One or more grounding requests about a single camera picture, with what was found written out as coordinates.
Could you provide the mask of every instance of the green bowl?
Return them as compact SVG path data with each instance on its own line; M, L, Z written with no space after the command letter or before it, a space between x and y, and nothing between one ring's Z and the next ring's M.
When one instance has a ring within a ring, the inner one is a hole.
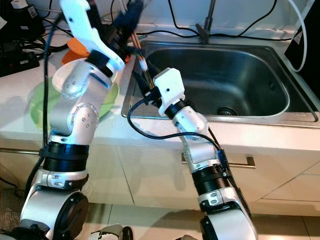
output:
M116 99L119 94L119 86L115 83L109 93L106 95L103 104L100 107L99 118L101 119L103 116L109 112L109 110L113 107L116 102ZM48 91L48 113L51 112L52 108L58 102L61 93L58 92L53 84L52 77L49 78L49 91ZM44 107L44 83L41 83L39 86L35 88L34 95L30 102L30 116L34 124L42 129L43 126L43 107ZM48 128L50 127L49 121L50 115L48 114Z

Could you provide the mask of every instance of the floor tile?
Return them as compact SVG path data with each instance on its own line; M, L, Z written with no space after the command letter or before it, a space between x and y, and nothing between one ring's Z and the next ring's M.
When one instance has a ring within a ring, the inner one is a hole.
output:
M108 226L112 205L90 203L88 215L76 240L87 240L91 233Z
M304 216L303 217L306 229L311 240L320 240L320 217L319 216Z
M203 216L195 210L113 205L109 225L133 227L136 240L175 240L184 235L201 240Z
M310 240L301 216L254 214L259 240Z

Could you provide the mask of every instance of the faucet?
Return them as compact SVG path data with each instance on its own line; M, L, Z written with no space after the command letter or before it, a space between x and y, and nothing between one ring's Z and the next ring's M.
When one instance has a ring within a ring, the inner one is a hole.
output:
M210 35L210 30L211 30L211 25L213 20L212 15L214 13L215 4L216 4L216 0L211 0L208 16L205 18L203 28L198 23L195 25L200 35L200 38L199 38L200 43L207 44L209 42L209 37L210 37L209 35Z

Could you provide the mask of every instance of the orange object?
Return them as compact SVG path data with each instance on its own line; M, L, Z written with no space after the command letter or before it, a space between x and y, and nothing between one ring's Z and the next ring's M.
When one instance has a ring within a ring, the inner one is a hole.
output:
M73 60L76 60L76 59L83 59L85 58L85 56L81 56L79 54L76 54L74 51L71 51L69 50L65 55L64 57L62 58L61 62L63 65L73 61Z
M75 37L71 38L66 44L68 45L70 50L75 52L76 54L83 57L89 57L90 52L88 51L88 49L86 49L86 47Z

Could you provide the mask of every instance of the wall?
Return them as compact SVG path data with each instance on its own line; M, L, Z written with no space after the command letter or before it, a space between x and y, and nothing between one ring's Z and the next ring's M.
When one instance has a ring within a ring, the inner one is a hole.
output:
M295 0L300 11L308 0ZM36 7L47 9L49 0L28 0ZM178 25L194 26L204 24L208 14L210 0L171 0ZM111 0L96 0L100 15L110 13ZM146 5L141 16L141 23L172 25L172 17L168 1L144 0ZM213 13L213 28L211 32L238 33L259 17L266 14L274 0L216 0ZM60 9L58 0L53 0L52 9ZM113 15L119 10L118 0L114 1ZM254 26L256 29L292 31L298 17L287 0L278 0L274 11L266 19Z

